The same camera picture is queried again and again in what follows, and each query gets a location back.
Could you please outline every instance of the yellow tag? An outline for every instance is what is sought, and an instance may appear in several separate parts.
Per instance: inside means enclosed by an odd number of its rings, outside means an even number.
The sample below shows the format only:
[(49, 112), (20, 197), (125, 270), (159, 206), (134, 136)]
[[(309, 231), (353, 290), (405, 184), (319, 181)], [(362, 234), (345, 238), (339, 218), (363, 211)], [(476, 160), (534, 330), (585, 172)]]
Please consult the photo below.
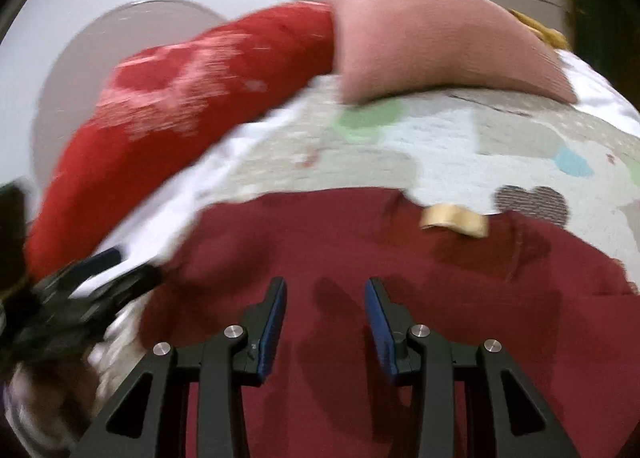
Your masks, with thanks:
[(487, 237), (489, 221), (486, 216), (453, 203), (438, 203), (423, 210), (420, 228), (446, 227), (471, 237)]

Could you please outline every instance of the pink pillow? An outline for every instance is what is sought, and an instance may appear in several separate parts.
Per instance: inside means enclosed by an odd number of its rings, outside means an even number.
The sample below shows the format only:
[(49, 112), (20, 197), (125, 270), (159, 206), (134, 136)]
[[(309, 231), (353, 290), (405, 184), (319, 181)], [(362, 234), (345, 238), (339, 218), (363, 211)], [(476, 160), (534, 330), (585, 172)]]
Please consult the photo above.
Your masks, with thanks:
[(444, 85), (577, 102), (556, 53), (489, 0), (329, 1), (346, 104)]

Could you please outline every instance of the light blue patch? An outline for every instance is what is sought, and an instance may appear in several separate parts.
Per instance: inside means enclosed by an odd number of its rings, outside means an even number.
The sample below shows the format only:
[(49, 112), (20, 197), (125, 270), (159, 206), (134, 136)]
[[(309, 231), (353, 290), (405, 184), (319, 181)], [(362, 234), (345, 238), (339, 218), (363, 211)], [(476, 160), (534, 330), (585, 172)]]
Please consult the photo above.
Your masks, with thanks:
[(559, 170), (569, 174), (569, 176), (586, 177), (593, 174), (593, 169), (589, 167), (587, 160), (573, 152), (566, 145), (560, 147), (554, 162), (556, 162)]

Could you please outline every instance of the blue rubber pad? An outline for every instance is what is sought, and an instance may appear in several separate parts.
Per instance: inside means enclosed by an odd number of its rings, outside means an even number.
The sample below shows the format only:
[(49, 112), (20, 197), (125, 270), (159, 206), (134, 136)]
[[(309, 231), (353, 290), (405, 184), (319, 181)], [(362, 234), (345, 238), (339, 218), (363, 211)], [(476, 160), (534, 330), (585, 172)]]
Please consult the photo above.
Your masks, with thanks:
[(395, 378), (398, 376), (398, 368), (394, 340), (382, 306), (380, 306), (378, 295), (370, 281), (367, 281), (364, 289), (364, 306), (371, 326), (373, 341), (376, 344), (380, 366), (387, 375)]
[(284, 321), (284, 313), (287, 309), (287, 284), (283, 281), (276, 294), (273, 307), (269, 313), (269, 319), (260, 338), (260, 352), (257, 375), (260, 382), (264, 382), (271, 373), (273, 361), (276, 358), (280, 331)]

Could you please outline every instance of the metal pin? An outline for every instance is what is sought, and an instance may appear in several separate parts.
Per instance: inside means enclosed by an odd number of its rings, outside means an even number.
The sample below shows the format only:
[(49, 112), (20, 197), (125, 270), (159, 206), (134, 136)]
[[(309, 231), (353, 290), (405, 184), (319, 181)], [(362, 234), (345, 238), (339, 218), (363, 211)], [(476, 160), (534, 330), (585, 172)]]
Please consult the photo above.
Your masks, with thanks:
[(170, 351), (171, 351), (171, 344), (169, 343), (158, 343), (157, 345), (154, 346), (154, 353), (159, 357), (166, 355)]
[(411, 326), (411, 334), (414, 337), (426, 337), (429, 333), (431, 333), (431, 330), (424, 324), (414, 324)]
[(244, 329), (237, 324), (232, 324), (231, 326), (227, 326), (225, 328), (225, 337), (229, 339), (237, 339), (240, 335), (244, 333)]
[(484, 349), (490, 353), (497, 353), (502, 349), (502, 345), (495, 339), (487, 339), (484, 341)]

